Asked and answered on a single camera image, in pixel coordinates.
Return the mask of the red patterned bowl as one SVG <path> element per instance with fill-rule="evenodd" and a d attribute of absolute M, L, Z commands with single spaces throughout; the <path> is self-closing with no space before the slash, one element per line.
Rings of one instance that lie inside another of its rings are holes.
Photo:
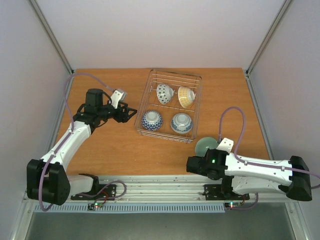
<path fill-rule="evenodd" d="M 157 131 L 163 125 L 163 118 L 158 111 L 149 110 L 143 114 L 141 125 L 145 130 Z"/>

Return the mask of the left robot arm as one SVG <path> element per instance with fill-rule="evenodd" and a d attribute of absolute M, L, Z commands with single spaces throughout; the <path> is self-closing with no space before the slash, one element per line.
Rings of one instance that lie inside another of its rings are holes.
<path fill-rule="evenodd" d="M 124 102 L 127 93 L 116 89 L 112 95 L 98 88 L 86 92 L 85 102 L 72 115 L 71 123 L 54 147 L 40 159 L 31 159 L 26 167 L 29 199 L 37 200 L 43 209 L 63 205 L 69 197 L 78 195 L 96 199 L 102 192 L 99 178 L 82 173 L 67 176 L 69 163 L 80 146 L 109 119 L 126 123 L 137 110 Z"/>

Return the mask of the pink scale pattern bowl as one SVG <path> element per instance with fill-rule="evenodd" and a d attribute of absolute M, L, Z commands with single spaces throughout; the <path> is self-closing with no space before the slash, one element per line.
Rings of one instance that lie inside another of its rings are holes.
<path fill-rule="evenodd" d="M 156 87 L 156 95 L 159 102 L 162 105 L 166 105 L 172 100 L 174 90 L 169 85 L 162 83 Z"/>

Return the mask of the yellow sun bowl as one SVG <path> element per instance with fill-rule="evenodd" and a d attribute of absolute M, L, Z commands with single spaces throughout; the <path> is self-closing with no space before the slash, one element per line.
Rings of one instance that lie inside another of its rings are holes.
<path fill-rule="evenodd" d="M 180 86 L 177 95 L 180 105 L 185 109 L 195 101 L 195 93 L 189 87 Z"/>

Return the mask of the pale green bowl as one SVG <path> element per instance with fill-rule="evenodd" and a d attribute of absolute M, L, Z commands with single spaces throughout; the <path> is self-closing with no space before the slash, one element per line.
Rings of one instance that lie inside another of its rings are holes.
<path fill-rule="evenodd" d="M 203 137 L 195 145 L 195 155 L 204 157 L 208 149 L 215 149 L 218 146 L 218 142 L 213 137 Z"/>

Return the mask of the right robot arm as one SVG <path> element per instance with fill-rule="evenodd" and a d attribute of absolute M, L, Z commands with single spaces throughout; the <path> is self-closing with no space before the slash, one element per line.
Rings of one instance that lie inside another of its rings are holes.
<path fill-rule="evenodd" d="M 261 159 L 244 159 L 232 152 L 208 149 L 205 156 L 188 157 L 186 171 L 221 181 L 210 197 L 218 195 L 227 200 L 248 194 L 280 193 L 291 200 L 312 200 L 309 168 L 299 156 L 266 164 Z"/>

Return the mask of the blue floral bowl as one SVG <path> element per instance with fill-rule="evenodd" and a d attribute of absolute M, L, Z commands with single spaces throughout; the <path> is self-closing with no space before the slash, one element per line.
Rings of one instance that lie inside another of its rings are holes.
<path fill-rule="evenodd" d="M 177 113 L 171 119 L 170 126 L 178 134 L 187 134 L 193 128 L 191 117 L 186 113 Z"/>

